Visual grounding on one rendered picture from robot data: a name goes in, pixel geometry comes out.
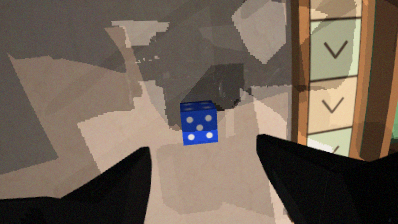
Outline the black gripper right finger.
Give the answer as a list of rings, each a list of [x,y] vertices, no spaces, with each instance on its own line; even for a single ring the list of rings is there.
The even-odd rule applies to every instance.
[[[294,224],[398,224],[398,151],[367,162],[260,134],[256,152]]]

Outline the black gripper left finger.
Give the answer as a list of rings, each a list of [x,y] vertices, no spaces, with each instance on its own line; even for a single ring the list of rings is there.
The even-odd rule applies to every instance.
[[[150,148],[138,148],[62,198],[0,199],[0,224],[144,224],[151,177]]]

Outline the blue die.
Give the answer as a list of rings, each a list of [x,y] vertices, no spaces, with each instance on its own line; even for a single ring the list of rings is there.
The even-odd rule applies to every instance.
[[[212,100],[180,103],[183,145],[218,142],[217,109]]]

